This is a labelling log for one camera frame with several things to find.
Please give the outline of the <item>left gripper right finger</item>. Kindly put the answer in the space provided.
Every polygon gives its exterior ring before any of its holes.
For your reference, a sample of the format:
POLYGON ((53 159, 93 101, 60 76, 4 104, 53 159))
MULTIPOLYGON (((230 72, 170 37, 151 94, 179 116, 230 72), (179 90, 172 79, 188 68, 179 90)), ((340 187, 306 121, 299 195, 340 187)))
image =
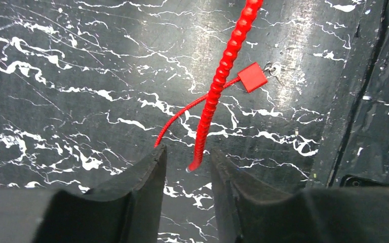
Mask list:
POLYGON ((210 155, 220 242, 389 242, 389 185, 346 175, 338 188, 289 194, 210 155))

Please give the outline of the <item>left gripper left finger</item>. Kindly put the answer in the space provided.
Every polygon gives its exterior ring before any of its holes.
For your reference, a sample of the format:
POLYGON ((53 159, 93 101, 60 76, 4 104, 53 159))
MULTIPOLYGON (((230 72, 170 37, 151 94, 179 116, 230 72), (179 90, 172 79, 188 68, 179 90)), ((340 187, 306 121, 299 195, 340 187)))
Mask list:
POLYGON ((166 169, 159 145, 84 194, 0 189, 0 242, 156 242, 166 169))

